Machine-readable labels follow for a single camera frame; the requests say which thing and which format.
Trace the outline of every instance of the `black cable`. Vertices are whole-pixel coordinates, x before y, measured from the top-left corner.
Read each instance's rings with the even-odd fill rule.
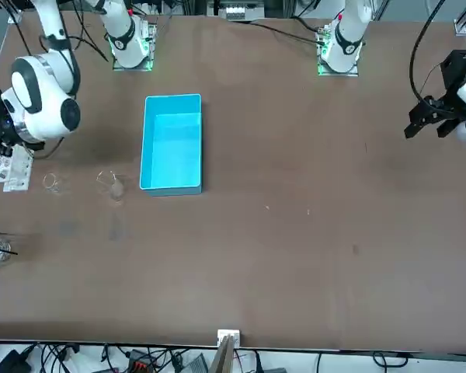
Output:
[[[75,4],[75,0],[72,0],[72,7],[74,10],[77,10],[76,9],[76,4]],[[79,2],[79,11],[81,12],[81,24],[84,25],[85,24],[85,12],[83,12],[83,0],[81,0]],[[79,33],[79,37],[80,39],[83,39],[83,33],[85,32],[85,28],[82,27],[81,28],[81,32]],[[78,45],[76,45],[75,47],[75,51],[79,48],[79,46],[81,45],[81,40],[78,40]]]
[[[256,354],[256,373],[264,373],[263,364],[261,363],[261,357],[257,350],[254,350],[254,354]]]
[[[70,373],[69,369],[65,366],[64,362],[61,359],[61,355],[68,349],[68,347],[64,346],[64,348],[60,352],[57,350],[57,346],[49,346],[49,348],[50,351],[54,353],[54,362],[52,363],[52,369],[50,370],[50,373],[54,373],[55,361],[59,361],[59,364],[64,369],[64,373]]]
[[[57,149],[59,149],[59,147],[61,146],[63,141],[64,141],[64,138],[60,138],[59,141],[57,141],[57,144],[55,144],[55,146],[47,154],[35,155],[34,158],[35,159],[47,159],[47,158],[50,158],[57,151]]]
[[[312,31],[313,33],[317,33],[318,30],[315,28],[315,27],[311,27],[309,26],[301,17],[299,16],[293,16],[291,17],[292,19],[295,19],[296,21],[300,22],[302,24],[303,27],[305,27],[306,29],[308,29],[309,31]]]
[[[142,9],[138,8],[136,5],[132,5],[131,7],[133,9],[136,9],[137,11],[139,11],[143,16],[147,15],[147,13],[145,13]]]
[[[16,17],[12,13],[12,11],[9,9],[9,7],[7,7],[7,6],[5,6],[3,4],[2,0],[0,0],[0,5],[2,6],[3,9],[5,9],[7,11],[10,18],[12,18],[12,21],[14,21],[14,24],[16,25],[17,31],[19,32],[19,36],[21,37],[21,40],[23,41],[24,47],[26,48],[26,51],[28,52],[28,55],[30,56],[31,55],[30,47],[28,46],[28,43],[26,42],[26,39],[24,38],[23,31],[21,30],[21,27],[17,23]]]
[[[240,361],[240,357],[238,356],[238,351],[235,350],[236,358],[238,359],[238,365],[240,365],[240,371],[243,373],[242,362]]]
[[[321,2],[321,0],[312,0],[312,2],[310,2],[309,4],[307,4],[307,6],[304,8],[304,10],[302,12],[299,13],[299,15],[297,17],[302,17],[304,15],[304,13],[309,9],[311,8],[311,5],[314,4],[314,8],[312,10],[315,10],[316,8],[318,8],[318,5],[319,3]]]
[[[345,10],[345,8],[342,9],[340,12],[336,13],[336,16],[335,16],[335,18],[334,18],[333,20],[337,19],[338,16],[341,15],[341,14],[343,13],[344,10]]]
[[[116,369],[114,369],[114,367],[112,366],[112,363],[110,362],[110,357],[109,357],[109,345],[105,345],[103,347],[105,353],[106,353],[106,358],[107,358],[107,364],[109,365],[109,368],[110,370],[113,372],[113,373],[117,373],[118,371]]]
[[[324,45],[324,43],[321,42],[321,41],[308,39],[307,37],[299,37],[298,35],[294,35],[292,33],[286,32],[286,31],[278,30],[278,29],[275,29],[274,27],[263,25],[261,23],[247,23],[247,24],[252,25],[252,26],[262,27],[263,29],[271,30],[271,31],[274,31],[275,33],[281,33],[282,35],[285,35],[287,37],[291,37],[291,38],[293,38],[295,40],[301,40],[301,41],[305,41],[305,42],[308,42],[308,43],[311,43],[311,44]]]
[[[318,356],[318,362],[316,363],[316,373],[319,373],[319,363],[321,363],[321,356],[322,354],[319,354]]]
[[[70,36],[70,37],[68,37],[68,38],[69,38],[69,39],[76,39],[76,40],[80,40],[80,41],[85,41],[85,43],[87,43],[88,45],[90,45],[90,47],[92,47],[94,50],[96,50],[96,51],[98,52],[98,54],[100,54],[100,55],[102,56],[102,58],[108,62],[109,60],[107,60],[106,55],[105,55],[105,54],[100,50],[100,48],[96,45],[96,42],[92,39],[92,36],[89,34],[88,30],[86,29],[86,27],[85,27],[85,20],[84,20],[84,19],[82,20],[81,17],[79,16],[79,12],[78,12],[78,9],[76,8],[76,5],[75,5],[75,3],[74,3],[74,0],[72,1],[72,5],[73,5],[73,8],[74,8],[74,10],[75,10],[76,17],[78,17],[78,21],[79,21],[79,24],[81,25],[82,30],[85,31],[86,36],[89,38],[89,40],[90,40],[92,43],[91,43],[91,44],[88,43],[87,40],[85,40],[85,39],[83,39],[83,38],[81,38],[81,37]]]
[[[438,68],[440,65],[442,64],[442,62],[440,62],[439,64],[436,64],[435,66],[432,67],[432,69],[429,71],[428,75],[426,76],[426,79],[425,79],[425,82],[423,83],[423,85],[421,86],[421,89],[419,90],[419,94],[421,95],[421,92],[424,90],[425,88],[425,85],[426,85],[426,82],[428,82],[428,78],[429,76],[432,74],[432,72]]]
[[[131,352],[130,351],[124,351],[121,347],[119,346],[116,346],[116,349],[118,349],[119,351],[121,351],[121,353],[126,357],[126,358],[130,358],[131,356]]]
[[[181,356],[181,355],[183,355],[184,353],[186,353],[186,352],[189,351],[189,350],[190,350],[190,349],[187,348],[187,349],[185,349],[185,350],[183,350],[183,351],[177,353],[176,356]],[[168,362],[167,362],[167,363],[165,362],[163,365],[161,365],[160,369],[158,369],[157,371],[155,371],[155,373],[159,373],[160,371],[162,371],[165,367],[167,367],[167,366],[171,363],[171,361],[172,361],[172,359],[169,359]]]
[[[76,40],[79,40],[80,43],[87,43],[91,48],[93,48],[93,50],[98,53],[100,55],[101,58],[103,58],[104,60],[106,60],[106,62],[109,62],[109,60],[107,59],[106,55],[100,50],[100,48],[96,45],[96,44],[92,44],[90,43],[89,41],[87,41],[86,39],[82,39],[80,37],[77,37],[76,35],[71,35],[69,36],[69,39],[76,39]]]
[[[383,360],[383,363],[381,363],[380,361],[377,360],[376,356],[379,356],[381,357],[381,360]],[[373,352],[373,355],[372,355],[372,358],[373,358],[373,361],[374,363],[380,367],[380,368],[383,368],[384,369],[384,373],[387,373],[387,370],[389,368],[403,368],[405,367],[408,363],[409,363],[409,356],[405,355],[403,358],[404,358],[404,361],[401,363],[401,364],[389,364],[387,362],[387,359],[385,358],[385,355],[383,355],[382,352],[380,351],[374,351]]]
[[[412,48],[412,53],[411,53],[411,61],[409,62],[409,82],[411,83],[411,89],[412,93],[414,93],[414,96],[418,99],[418,101],[423,101],[425,105],[427,105],[433,112],[442,114],[446,118],[452,118],[453,115],[455,115],[454,111],[449,111],[449,110],[442,110],[438,109],[435,106],[432,106],[427,102],[424,98],[421,97],[419,94],[418,90],[416,89],[416,85],[414,83],[414,60],[416,59],[416,52],[418,51],[419,43],[421,43],[421,40],[425,36],[426,31],[428,30],[429,25],[433,21],[433,18],[435,18],[436,14],[442,7],[442,5],[445,3],[446,0],[440,0],[438,4],[436,5],[435,9],[432,11],[432,14],[428,17],[427,21],[425,22],[425,25],[421,29],[421,32],[418,35],[418,38],[416,39],[416,42],[414,43],[414,47]]]

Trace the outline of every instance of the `transparent cup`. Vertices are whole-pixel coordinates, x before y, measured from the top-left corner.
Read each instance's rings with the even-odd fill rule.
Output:
[[[107,194],[111,200],[121,202],[124,197],[124,184],[112,171],[101,171],[96,177],[99,192]]]

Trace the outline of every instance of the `white robotic arm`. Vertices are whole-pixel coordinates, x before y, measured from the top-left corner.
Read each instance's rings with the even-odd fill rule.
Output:
[[[20,57],[12,64],[12,87],[0,90],[0,154],[10,156],[15,144],[33,150],[44,141],[74,131],[80,121],[80,73],[55,0],[32,0],[49,51]]]
[[[115,58],[124,68],[138,66],[150,50],[148,22],[139,16],[130,16],[123,0],[87,0],[100,13],[103,25],[113,47]]]
[[[413,138],[427,124],[440,123],[439,138],[452,131],[466,141],[466,51],[454,50],[440,64],[446,92],[439,99],[422,98],[409,112],[410,125],[404,129],[406,138]]]
[[[321,58],[336,72],[353,68],[363,45],[363,36],[373,16],[369,0],[346,0],[341,19],[330,24],[332,39]]]

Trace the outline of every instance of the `brown table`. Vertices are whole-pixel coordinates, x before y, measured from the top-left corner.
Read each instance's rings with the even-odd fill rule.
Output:
[[[37,16],[21,26],[40,52]],[[320,78],[313,46],[204,17],[170,21],[152,73],[82,45],[80,128],[27,193],[0,186],[0,230],[28,237],[0,269],[0,338],[211,345],[231,328],[245,346],[466,352],[466,144],[402,132],[421,26],[371,24],[359,78]],[[418,86],[462,47],[433,24]],[[0,87],[19,55],[9,28]],[[438,71],[430,83],[442,93]],[[203,193],[152,198],[137,186],[144,98],[179,93],[203,98]],[[97,192],[103,169],[126,176],[121,206]],[[49,172],[70,193],[48,193]]]

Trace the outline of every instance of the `blue plastic bin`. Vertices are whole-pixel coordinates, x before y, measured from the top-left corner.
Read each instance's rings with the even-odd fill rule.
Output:
[[[151,196],[202,191],[200,95],[150,96],[145,100],[140,188]]]

